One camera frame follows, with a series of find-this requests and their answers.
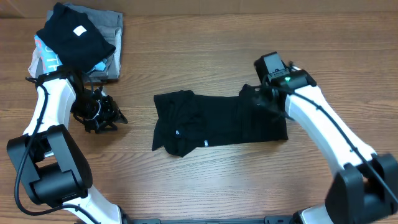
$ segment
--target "clothing tag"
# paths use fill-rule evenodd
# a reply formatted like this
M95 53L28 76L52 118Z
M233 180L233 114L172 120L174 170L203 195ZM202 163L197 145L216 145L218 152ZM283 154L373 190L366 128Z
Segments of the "clothing tag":
M76 34L76 35L78 35L78 36L80 36L82 33L84 33L84 32L86 32L87 30L83 27L83 26L78 26L78 27L76 27L74 30L73 30L73 32Z

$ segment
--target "light blue cloth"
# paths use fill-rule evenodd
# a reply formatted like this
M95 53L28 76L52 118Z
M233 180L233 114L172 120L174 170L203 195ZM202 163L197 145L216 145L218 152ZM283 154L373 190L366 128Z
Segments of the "light blue cloth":
M43 61L43 72L48 73L48 72L53 72L57 71L57 67L62 65L62 62L58 58L58 55L51 50L49 47L46 46L44 41L40 39L37 35L35 35L35 44L37 47L37 50L39 51L40 58ZM97 70L97 71L103 71L106 68L106 59L103 59L102 62L96 64L92 70Z

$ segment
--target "gray fabric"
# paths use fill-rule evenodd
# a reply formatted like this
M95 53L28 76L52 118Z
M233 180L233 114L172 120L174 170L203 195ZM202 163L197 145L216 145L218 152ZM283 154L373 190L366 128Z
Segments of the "gray fabric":
M102 36L110 44L116 47L114 54L107 58L106 68L104 71L94 71L90 74L93 82L100 82L107 79L118 79L120 75L120 53L121 53L121 35L123 32L123 14L114 11L102 11L89 9L84 6L75 6L72 3L65 3L69 8L86 13L88 19L99 30ZM47 20L50 19L53 12L47 12Z

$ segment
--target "floor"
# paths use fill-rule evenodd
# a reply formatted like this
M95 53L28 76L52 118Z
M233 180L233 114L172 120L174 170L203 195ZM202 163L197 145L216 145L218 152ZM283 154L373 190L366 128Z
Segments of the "floor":
M178 90L235 96L259 83L253 62L277 50L305 68L349 127L379 154L398 158L398 14L269 14L127 17L121 78L106 85L129 124L102 135L73 118L70 133L94 183L132 218L163 220L290 215L322 203L332 177L303 129L288 122L287 142L198 148L184 158L152 152L153 96ZM35 108L24 80L44 19L0 20L0 223L73 223L62 211L28 217L13 197L7 156ZM21 190L22 203L35 206ZM379 223L398 223L389 217Z

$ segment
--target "pile of clothes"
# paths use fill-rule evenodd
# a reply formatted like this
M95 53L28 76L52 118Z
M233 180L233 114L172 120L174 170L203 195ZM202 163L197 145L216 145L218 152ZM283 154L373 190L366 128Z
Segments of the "pile of clothes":
M36 49L28 71L35 78L66 65L85 72L93 82L117 80L122 32L119 12L56 3L34 36Z

